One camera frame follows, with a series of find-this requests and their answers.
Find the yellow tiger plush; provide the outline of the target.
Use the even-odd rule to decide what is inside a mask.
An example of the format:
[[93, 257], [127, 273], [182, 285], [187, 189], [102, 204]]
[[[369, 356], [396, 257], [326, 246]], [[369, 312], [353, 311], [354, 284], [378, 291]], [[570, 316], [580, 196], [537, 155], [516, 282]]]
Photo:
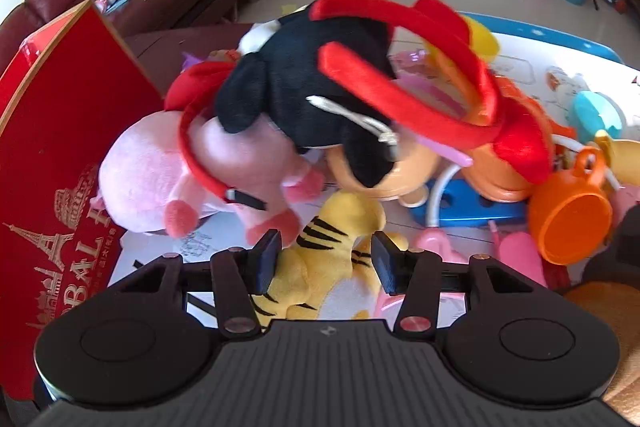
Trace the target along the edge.
[[278, 256], [268, 291], [252, 303], [260, 326], [274, 320], [369, 320], [382, 284], [371, 257], [373, 234], [384, 230], [383, 205], [337, 191]]

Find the red plush headband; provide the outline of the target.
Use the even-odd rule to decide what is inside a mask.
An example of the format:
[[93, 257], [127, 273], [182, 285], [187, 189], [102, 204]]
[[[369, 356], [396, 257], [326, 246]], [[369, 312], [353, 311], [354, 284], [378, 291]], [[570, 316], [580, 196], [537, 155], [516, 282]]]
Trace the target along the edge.
[[527, 183], [546, 181], [553, 145], [544, 116], [491, 72], [473, 50], [472, 27], [450, 6], [439, 0], [411, 6], [390, 0], [317, 0], [309, 17], [314, 22], [355, 17], [420, 37], [423, 49], [398, 56], [399, 79], [336, 40], [320, 46], [319, 69], [454, 165], [474, 166], [472, 153], [487, 148]]

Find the black Mickey plush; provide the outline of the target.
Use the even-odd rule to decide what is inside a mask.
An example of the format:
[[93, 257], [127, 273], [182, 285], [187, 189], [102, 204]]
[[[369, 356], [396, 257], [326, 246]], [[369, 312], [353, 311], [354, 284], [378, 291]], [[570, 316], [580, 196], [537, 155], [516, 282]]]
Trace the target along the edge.
[[320, 72], [318, 52], [333, 41], [395, 76], [387, 58], [390, 37], [381, 22], [358, 17], [314, 22], [303, 10], [255, 24], [241, 38], [240, 59], [216, 98], [215, 113], [224, 131], [242, 132], [266, 115], [298, 148], [343, 147], [352, 169], [362, 156], [393, 160], [390, 147], [373, 132], [309, 101], [318, 95], [349, 112], [390, 124], [390, 118]]

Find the pink pig headband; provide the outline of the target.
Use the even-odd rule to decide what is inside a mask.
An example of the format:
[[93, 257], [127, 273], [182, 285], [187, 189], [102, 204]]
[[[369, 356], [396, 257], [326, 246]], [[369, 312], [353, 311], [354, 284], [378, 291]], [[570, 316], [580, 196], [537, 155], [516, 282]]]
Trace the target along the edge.
[[[459, 263], [466, 265], [469, 258], [463, 256], [452, 248], [448, 235], [438, 228], [428, 228], [421, 232], [411, 244], [410, 251], [431, 251], [438, 254], [443, 262]], [[392, 326], [400, 310], [403, 295], [390, 296], [381, 289], [378, 300], [374, 308], [373, 316], [377, 319], [384, 319], [388, 325]], [[464, 297], [458, 293], [443, 293], [439, 297], [439, 311], [437, 327], [443, 329], [448, 327], [458, 317], [465, 314]]]

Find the orange toy bowl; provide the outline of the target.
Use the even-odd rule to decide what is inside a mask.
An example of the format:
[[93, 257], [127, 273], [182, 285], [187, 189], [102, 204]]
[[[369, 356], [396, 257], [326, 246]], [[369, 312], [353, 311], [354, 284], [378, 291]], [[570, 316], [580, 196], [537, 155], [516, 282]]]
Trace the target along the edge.
[[356, 169], [349, 165], [341, 146], [326, 151], [326, 163], [336, 184], [345, 191], [378, 200], [397, 200], [407, 208], [419, 207], [428, 199], [427, 181], [436, 172], [440, 157], [422, 145], [408, 131], [399, 135], [398, 157], [362, 156]]

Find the pink toy knife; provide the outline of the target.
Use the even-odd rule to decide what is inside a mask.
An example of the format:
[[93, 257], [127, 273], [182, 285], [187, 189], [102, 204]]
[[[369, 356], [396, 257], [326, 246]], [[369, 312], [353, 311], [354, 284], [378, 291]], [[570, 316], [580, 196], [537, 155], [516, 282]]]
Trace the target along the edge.
[[538, 253], [533, 237], [526, 232], [513, 232], [498, 240], [497, 257], [511, 269], [547, 287], [544, 259]]

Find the orange toy pan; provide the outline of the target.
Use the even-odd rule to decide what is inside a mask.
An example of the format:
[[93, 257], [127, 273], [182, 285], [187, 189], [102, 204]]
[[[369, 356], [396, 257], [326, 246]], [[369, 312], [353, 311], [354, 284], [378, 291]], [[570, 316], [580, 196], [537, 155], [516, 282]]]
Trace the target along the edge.
[[552, 134], [564, 128], [512, 80], [496, 80], [508, 110], [506, 127], [496, 142], [469, 151], [473, 164], [462, 169], [462, 176], [493, 202], [521, 202], [552, 173]]

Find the pink pig plush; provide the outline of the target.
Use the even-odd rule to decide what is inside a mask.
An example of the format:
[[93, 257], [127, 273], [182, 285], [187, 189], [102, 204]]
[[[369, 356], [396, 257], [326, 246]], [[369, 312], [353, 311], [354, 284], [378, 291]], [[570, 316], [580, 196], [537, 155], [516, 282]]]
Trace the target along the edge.
[[96, 204], [130, 232], [189, 235], [218, 211], [236, 214], [248, 243], [270, 229], [291, 244], [294, 202], [318, 197], [323, 173], [266, 116], [239, 133], [218, 118], [163, 110], [122, 132], [99, 169]]

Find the red bow headband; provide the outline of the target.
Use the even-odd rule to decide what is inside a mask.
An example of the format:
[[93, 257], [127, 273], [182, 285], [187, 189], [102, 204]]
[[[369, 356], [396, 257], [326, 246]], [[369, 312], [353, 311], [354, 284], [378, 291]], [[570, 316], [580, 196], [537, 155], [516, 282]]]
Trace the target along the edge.
[[198, 132], [215, 115], [214, 103], [224, 82], [228, 79], [232, 62], [204, 61], [187, 67], [171, 83], [164, 102], [166, 112], [180, 114], [178, 147], [186, 167], [205, 190], [226, 204], [236, 204], [265, 211], [267, 204], [260, 198], [242, 192], [239, 188], [217, 178], [203, 164], [198, 153]]

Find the pink butterfly headband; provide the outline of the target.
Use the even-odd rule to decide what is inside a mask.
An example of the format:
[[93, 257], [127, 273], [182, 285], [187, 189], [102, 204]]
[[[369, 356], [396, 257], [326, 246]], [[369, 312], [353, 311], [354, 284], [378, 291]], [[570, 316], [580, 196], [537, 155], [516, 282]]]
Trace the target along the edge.
[[[450, 117], [462, 117], [465, 114], [463, 104], [449, 93], [451, 84], [440, 77], [434, 66], [426, 64], [425, 50], [414, 49], [399, 51], [390, 56], [396, 83], [401, 89], [408, 91], [424, 105], [444, 113]], [[472, 158], [467, 154], [444, 142], [440, 136], [436, 139], [419, 138], [418, 141], [434, 150], [438, 156], [452, 161], [459, 167], [471, 167]]]

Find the brown plush slipper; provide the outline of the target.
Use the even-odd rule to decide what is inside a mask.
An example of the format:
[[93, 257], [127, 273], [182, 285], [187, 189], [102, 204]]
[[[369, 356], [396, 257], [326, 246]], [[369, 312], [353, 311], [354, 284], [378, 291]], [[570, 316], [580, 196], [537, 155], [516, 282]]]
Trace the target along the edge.
[[564, 294], [608, 324], [620, 344], [620, 364], [604, 401], [639, 422], [639, 207], [631, 207], [611, 242], [589, 260], [582, 281]]

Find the yellow paper cup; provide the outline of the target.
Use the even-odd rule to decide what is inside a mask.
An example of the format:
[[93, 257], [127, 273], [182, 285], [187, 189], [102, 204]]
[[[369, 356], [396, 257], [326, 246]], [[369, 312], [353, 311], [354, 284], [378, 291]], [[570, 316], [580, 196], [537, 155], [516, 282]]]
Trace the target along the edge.
[[620, 184], [640, 183], [640, 143], [626, 139], [614, 139], [605, 130], [594, 135], [594, 142], [600, 147], [608, 168], [612, 170]]

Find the cyan plastic lid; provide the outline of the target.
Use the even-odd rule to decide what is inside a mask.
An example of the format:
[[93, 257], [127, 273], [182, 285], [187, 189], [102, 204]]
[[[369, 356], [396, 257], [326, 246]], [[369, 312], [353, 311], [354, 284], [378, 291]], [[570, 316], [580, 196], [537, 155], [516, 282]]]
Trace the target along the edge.
[[580, 143], [592, 141], [601, 130], [614, 139], [620, 138], [624, 131], [623, 119], [616, 107], [605, 96], [592, 91], [574, 96], [567, 121], [575, 129]]

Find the white instruction sheet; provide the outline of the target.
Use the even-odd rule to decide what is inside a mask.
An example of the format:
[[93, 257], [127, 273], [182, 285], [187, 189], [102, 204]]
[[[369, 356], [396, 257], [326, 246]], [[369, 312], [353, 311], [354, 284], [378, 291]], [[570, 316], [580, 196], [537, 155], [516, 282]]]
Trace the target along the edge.
[[[546, 113], [557, 123], [567, 126], [567, 115], [574, 96], [578, 92], [598, 92], [605, 96], [618, 110], [623, 119], [624, 131], [620, 139], [639, 141], [639, 89], [631, 88], [632, 77], [639, 80], [638, 70], [617, 64], [606, 58], [579, 50], [564, 48], [553, 43], [525, 39], [522, 36], [497, 34], [500, 53], [491, 63], [498, 74], [514, 82], [522, 92], [537, 100]], [[410, 44], [399, 43], [396, 48], [408, 51]], [[338, 189], [333, 174], [326, 167], [326, 158], [320, 153], [310, 153], [310, 160], [317, 161], [318, 167], [326, 173], [326, 189], [323, 195], [311, 202], [294, 205], [303, 225], [312, 217], [313, 211]], [[614, 223], [621, 212], [636, 202], [639, 187], [623, 185], [613, 199]], [[406, 239], [414, 241], [416, 236], [435, 225], [426, 225], [426, 208], [430, 199], [419, 207], [402, 210], [397, 200], [384, 202], [387, 225], [385, 232], [398, 232]], [[455, 251], [466, 257], [472, 254], [488, 254], [497, 257], [498, 240], [513, 232], [525, 232], [524, 223], [519, 225], [497, 225], [490, 221], [484, 227], [438, 228], [444, 231]], [[123, 279], [141, 265], [146, 265], [160, 254], [180, 254], [184, 262], [208, 260], [216, 251], [226, 247], [239, 246], [242, 239], [240, 222], [231, 213], [218, 213], [205, 222], [201, 228], [185, 239], [168, 239], [127, 232], [120, 241], [122, 253], [116, 263], [110, 285]], [[544, 274], [549, 288], [566, 289], [578, 284], [589, 259], [574, 265], [550, 265], [544, 261]], [[216, 327], [213, 294], [192, 291], [188, 298], [188, 312], [204, 325]]]

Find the red gift box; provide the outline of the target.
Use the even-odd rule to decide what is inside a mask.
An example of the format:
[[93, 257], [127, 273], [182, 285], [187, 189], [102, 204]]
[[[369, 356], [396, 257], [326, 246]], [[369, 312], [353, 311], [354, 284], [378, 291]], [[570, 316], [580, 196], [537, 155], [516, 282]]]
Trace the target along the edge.
[[102, 291], [122, 228], [90, 202], [111, 145], [160, 92], [92, 1], [28, 36], [1, 77], [1, 387], [32, 399], [34, 347]]

